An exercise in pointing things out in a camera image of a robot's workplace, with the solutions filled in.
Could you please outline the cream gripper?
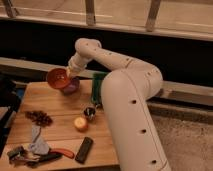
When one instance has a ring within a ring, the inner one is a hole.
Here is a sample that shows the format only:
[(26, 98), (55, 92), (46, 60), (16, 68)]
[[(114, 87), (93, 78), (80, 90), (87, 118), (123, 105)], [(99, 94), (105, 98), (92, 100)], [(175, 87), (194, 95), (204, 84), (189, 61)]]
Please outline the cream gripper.
[(68, 66), (66, 67), (67, 77), (73, 78), (73, 76), (77, 76), (87, 67), (89, 62), (90, 60), (88, 58), (82, 57), (78, 53), (75, 53), (68, 61)]

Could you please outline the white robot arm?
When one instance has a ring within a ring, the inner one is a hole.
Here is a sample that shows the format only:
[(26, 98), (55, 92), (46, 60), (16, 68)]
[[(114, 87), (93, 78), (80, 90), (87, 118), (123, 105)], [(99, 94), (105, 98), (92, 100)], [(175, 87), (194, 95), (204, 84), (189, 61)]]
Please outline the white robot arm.
[(147, 106), (162, 87), (160, 70), (106, 50), (98, 40), (80, 38), (67, 75), (78, 75), (92, 60), (110, 70), (101, 84), (101, 100), (121, 171), (172, 171)]

